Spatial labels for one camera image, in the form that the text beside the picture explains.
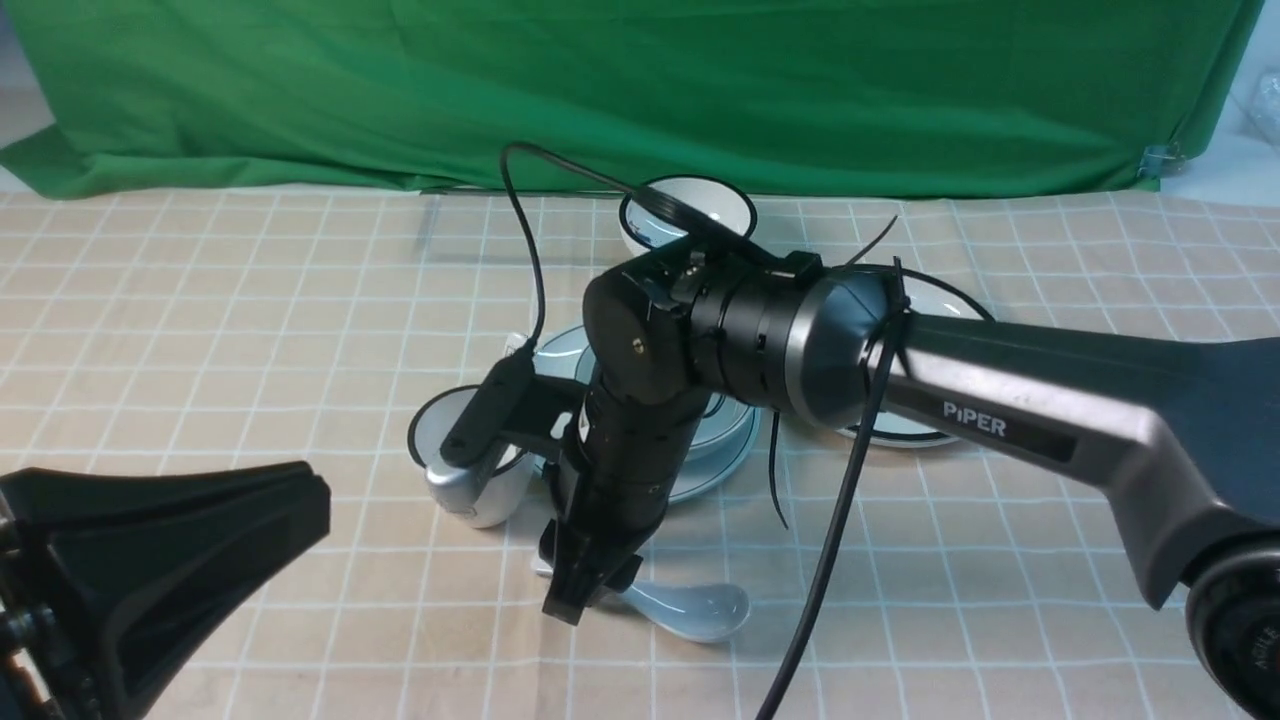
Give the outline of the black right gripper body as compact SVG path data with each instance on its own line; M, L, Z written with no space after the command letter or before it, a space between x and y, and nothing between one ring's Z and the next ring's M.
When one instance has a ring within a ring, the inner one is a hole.
M658 404L595 375L577 413L559 489L566 501L556 541L645 544L662 524L692 443L708 389L681 389Z

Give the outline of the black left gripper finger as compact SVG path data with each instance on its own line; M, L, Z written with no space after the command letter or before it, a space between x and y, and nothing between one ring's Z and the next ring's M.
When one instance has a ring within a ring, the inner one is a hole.
M142 719L209 637L324 539L302 461L3 477L3 716Z

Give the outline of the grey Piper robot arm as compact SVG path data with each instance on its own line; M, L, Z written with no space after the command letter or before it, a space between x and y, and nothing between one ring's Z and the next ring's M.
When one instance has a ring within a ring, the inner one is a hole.
M545 614L640 568L713 395L818 427L883 409L1102 492L1146 602L1189 589L1201 662L1277 716L1277 341L1185 343L915 313L899 269L687 237L595 278L588 384L499 360L428 465L548 462ZM195 651L330 529L306 462L3 478L3 716L140 719Z

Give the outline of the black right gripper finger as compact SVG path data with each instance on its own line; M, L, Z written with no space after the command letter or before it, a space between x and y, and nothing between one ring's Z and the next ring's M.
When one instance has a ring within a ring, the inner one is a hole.
M605 594L621 594L635 582L643 542L614 544L598 539L544 539L541 560L552 577L541 611L562 623L579 625L582 612Z

